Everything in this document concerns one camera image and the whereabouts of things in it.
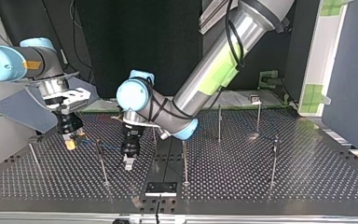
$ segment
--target green tape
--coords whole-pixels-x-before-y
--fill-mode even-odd
[[[237,54],[240,55],[240,46],[236,45],[234,48]],[[236,65],[237,63],[232,56],[231,49],[226,44],[211,62],[211,67],[207,71],[208,74],[202,80],[199,91],[207,95],[213,95],[220,86],[226,87],[238,74],[238,71],[235,69]]]
[[[322,4],[321,17],[338,16],[343,5],[342,0],[324,0]]]
[[[278,70],[260,72],[258,76],[258,87],[260,89],[275,89],[276,85],[269,85],[267,82],[263,82],[264,77],[275,78],[278,77]]]
[[[323,85],[307,84],[301,103],[301,113],[317,113],[319,104],[322,102]]]

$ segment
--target gray panel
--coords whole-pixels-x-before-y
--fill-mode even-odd
[[[70,78],[68,81],[71,88],[83,88],[91,92],[89,105],[98,99],[94,86],[76,77]],[[40,91],[36,88],[30,88],[30,91],[43,104]],[[19,91],[0,101],[0,113],[41,133],[48,132],[57,124],[56,117],[38,105],[26,90]]]
[[[348,5],[327,96],[323,123],[358,147],[358,1]]]

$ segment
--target end effector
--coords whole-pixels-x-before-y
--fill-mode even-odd
[[[70,89],[69,77],[62,71],[57,52],[46,38],[26,39],[19,47],[0,45],[0,82],[25,79],[36,85],[45,108],[58,120],[57,129],[67,148],[75,149],[76,139],[84,136],[84,132],[83,123],[74,112],[87,105],[90,92]]]
[[[181,140],[197,129],[199,121],[181,114],[173,101],[153,90],[153,85],[153,74],[132,70],[130,78],[117,90],[117,102],[125,111],[121,153],[126,163],[133,163],[139,155],[145,127],[157,128],[161,139],[172,135]]]

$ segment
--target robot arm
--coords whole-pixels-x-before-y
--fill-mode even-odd
[[[162,139],[170,135],[181,140],[188,139],[198,126],[196,115],[216,91],[226,87],[238,74],[233,50],[239,55],[242,47],[244,57],[265,32],[281,25],[293,2],[239,0],[238,13],[232,22],[236,34],[223,32],[217,38],[172,100],[152,89],[152,74],[132,71],[130,78],[117,90],[117,101],[126,111],[123,117],[125,138],[121,149],[125,158],[134,158],[139,154],[143,126],[150,126],[151,123],[160,128]]]
[[[57,129],[68,149],[84,136],[82,120],[74,113],[87,105],[90,92],[70,89],[57,52],[46,38],[23,40],[20,47],[0,45],[0,81],[27,80],[40,90],[46,109],[57,118]]]

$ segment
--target black curtain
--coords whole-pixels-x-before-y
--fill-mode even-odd
[[[103,98],[116,97],[132,69],[156,76],[174,95],[202,54],[200,0],[77,0],[76,7]]]

